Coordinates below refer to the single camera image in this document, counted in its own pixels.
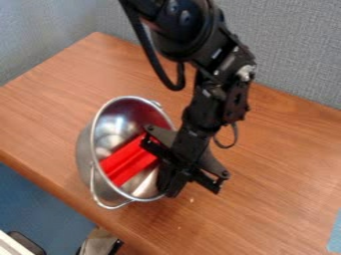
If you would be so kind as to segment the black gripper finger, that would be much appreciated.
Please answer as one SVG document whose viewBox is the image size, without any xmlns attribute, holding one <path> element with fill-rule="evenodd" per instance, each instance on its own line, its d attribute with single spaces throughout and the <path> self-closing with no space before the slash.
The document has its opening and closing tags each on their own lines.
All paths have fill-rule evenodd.
<svg viewBox="0 0 341 255">
<path fill-rule="evenodd" d="M 161 143 L 148 133 L 144 134 L 142 140 L 142 148 L 148 151 L 154 156 L 161 155 Z"/>
<path fill-rule="evenodd" d="M 175 198 L 189 182 L 193 182 L 191 167 L 163 162 L 158 175 L 158 190 L 166 197 Z"/>
</svg>

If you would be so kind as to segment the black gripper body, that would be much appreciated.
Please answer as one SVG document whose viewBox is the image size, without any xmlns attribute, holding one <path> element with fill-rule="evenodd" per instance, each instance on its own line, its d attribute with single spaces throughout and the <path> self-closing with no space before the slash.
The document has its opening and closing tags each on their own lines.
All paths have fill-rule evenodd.
<svg viewBox="0 0 341 255">
<path fill-rule="evenodd" d="M 210 151 L 210 137 L 197 135 L 186 126 L 182 126 L 179 130 L 171 130 L 155 125 L 144 125 L 144 131 L 161 143 L 158 156 L 161 165 L 163 162 L 189 165 L 193 182 L 218 194 L 223 182 L 230 178 L 230 173 Z"/>
</svg>

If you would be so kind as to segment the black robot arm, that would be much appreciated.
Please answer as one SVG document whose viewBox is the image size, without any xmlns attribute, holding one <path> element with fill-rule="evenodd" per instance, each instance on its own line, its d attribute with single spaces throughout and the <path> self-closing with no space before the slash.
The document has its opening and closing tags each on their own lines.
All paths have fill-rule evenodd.
<svg viewBox="0 0 341 255">
<path fill-rule="evenodd" d="M 195 68 L 193 96 L 177 131 L 146 126 L 143 147 L 161 160 L 158 189 L 175 197 L 190 182 L 219 192 L 229 171 L 209 145 L 222 127 L 249 111 L 255 58 L 226 27 L 213 0 L 119 0 L 151 66 L 165 86 L 185 88 L 185 66 Z"/>
</svg>

